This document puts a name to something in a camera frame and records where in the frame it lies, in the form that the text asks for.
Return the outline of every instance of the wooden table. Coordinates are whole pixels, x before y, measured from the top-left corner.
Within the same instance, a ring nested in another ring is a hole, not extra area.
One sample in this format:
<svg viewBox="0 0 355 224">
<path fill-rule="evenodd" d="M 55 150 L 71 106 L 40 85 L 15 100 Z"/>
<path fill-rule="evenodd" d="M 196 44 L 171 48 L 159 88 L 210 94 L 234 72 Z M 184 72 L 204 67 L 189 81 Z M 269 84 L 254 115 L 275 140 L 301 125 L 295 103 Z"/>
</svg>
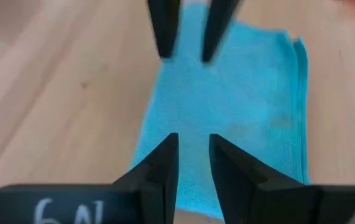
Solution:
<svg viewBox="0 0 355 224">
<path fill-rule="evenodd" d="M 355 184 L 355 7 L 247 0 L 237 18 L 303 37 L 311 180 Z M 125 173 L 159 63 L 144 0 L 0 0 L 0 186 Z"/>
</svg>

